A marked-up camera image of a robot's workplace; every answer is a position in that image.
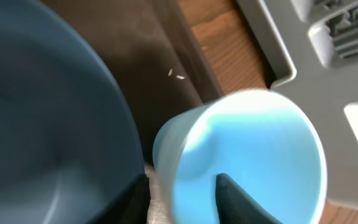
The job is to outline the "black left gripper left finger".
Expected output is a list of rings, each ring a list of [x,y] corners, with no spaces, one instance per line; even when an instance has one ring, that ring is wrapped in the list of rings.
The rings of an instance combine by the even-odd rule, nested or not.
[[[150,206],[149,178],[137,176],[131,186],[98,217],[97,224],[146,224]]]

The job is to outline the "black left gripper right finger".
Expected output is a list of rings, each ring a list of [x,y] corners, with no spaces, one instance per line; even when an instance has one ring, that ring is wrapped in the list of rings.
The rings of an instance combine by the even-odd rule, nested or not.
[[[220,224],[278,224],[234,179],[216,176],[215,200]]]

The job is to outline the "light blue cup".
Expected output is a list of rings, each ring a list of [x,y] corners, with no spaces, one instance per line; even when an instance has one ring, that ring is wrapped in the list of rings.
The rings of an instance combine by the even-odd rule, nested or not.
[[[152,151],[173,223],[219,223],[216,176],[228,174],[280,223],[318,223],[327,192],[319,136],[272,90],[227,95],[169,119]]]

